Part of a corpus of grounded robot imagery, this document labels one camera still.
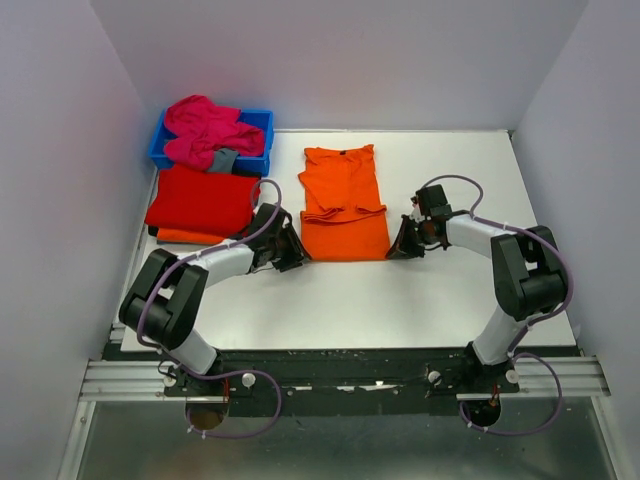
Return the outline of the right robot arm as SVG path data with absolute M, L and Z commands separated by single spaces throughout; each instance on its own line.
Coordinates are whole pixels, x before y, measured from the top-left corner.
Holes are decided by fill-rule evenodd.
M 465 347 L 453 377 L 453 386 L 464 393 L 483 391 L 511 364 L 529 330 L 567 307 L 573 294 L 569 268 L 549 228 L 522 229 L 483 219 L 475 213 L 478 202 L 455 211 L 436 179 L 417 190 L 411 201 L 413 211 L 402 217 L 388 260 L 459 247 L 491 261 L 497 307 Z

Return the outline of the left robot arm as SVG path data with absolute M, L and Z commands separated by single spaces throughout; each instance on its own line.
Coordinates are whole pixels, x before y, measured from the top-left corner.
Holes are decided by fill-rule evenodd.
M 309 260 L 292 215 L 264 203 L 242 236 L 183 255 L 152 251 L 122 300 L 118 320 L 141 345 L 172 362 L 166 372 L 171 386 L 187 376 L 197 393 L 209 395 L 230 376 L 220 366 L 220 350 L 195 327 L 205 290 L 266 266 L 286 272 Z

